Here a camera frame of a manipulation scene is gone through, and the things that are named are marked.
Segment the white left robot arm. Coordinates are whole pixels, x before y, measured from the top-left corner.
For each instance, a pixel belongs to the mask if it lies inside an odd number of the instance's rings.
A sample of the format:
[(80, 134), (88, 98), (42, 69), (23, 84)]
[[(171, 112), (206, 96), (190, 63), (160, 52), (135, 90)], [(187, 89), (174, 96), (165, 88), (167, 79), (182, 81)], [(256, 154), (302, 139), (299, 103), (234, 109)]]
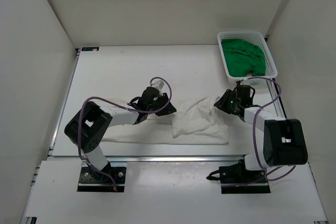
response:
[(65, 135), (77, 146), (78, 152), (92, 170), (98, 182), (108, 180), (111, 165), (102, 153), (100, 142), (108, 128), (120, 125), (137, 125), (150, 114), (166, 116), (177, 109), (167, 93), (159, 87), (147, 87), (140, 97), (133, 98), (125, 108), (114, 106), (103, 108), (88, 101), (84, 108), (65, 126)]

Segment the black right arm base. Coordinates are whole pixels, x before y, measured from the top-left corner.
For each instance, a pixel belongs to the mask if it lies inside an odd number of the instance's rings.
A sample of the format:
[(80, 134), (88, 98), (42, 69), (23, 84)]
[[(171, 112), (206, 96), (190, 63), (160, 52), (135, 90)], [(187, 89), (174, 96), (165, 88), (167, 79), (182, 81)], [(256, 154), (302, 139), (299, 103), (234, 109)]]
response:
[(220, 166), (206, 177), (220, 182), (221, 194), (269, 194), (269, 183), (264, 170), (247, 170), (244, 161), (229, 166)]

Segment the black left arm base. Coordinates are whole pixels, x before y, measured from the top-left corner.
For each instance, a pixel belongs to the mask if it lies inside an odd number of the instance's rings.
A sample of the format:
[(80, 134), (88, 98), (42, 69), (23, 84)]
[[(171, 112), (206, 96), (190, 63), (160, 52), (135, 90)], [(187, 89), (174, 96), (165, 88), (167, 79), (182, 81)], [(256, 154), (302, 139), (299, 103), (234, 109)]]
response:
[(92, 170), (88, 165), (82, 164), (80, 175), (78, 179), (77, 191), (78, 192), (99, 192), (99, 193), (123, 193), (125, 189), (127, 167), (125, 165), (115, 166), (112, 165), (109, 171), (110, 177), (97, 173)]

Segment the white t shirt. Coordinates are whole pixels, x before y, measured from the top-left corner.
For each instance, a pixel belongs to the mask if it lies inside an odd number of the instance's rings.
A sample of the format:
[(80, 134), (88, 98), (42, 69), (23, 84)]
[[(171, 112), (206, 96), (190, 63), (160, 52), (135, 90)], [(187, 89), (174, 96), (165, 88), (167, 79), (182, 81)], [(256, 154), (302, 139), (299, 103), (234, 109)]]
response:
[(229, 141), (225, 113), (214, 107), (217, 96), (175, 99), (177, 111), (165, 116), (151, 114), (137, 125), (118, 125), (107, 129), (103, 142), (225, 145)]

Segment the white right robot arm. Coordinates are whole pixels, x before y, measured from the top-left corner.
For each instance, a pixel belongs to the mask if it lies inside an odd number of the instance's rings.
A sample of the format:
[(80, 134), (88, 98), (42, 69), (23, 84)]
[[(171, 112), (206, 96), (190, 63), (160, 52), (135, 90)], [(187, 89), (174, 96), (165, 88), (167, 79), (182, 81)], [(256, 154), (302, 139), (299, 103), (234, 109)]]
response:
[(275, 116), (254, 104), (255, 93), (252, 86), (238, 84), (214, 103), (215, 108), (253, 127), (254, 153), (245, 155), (244, 163), (236, 168), (236, 177), (242, 182), (253, 178), (255, 170), (304, 165), (308, 161), (301, 122)]

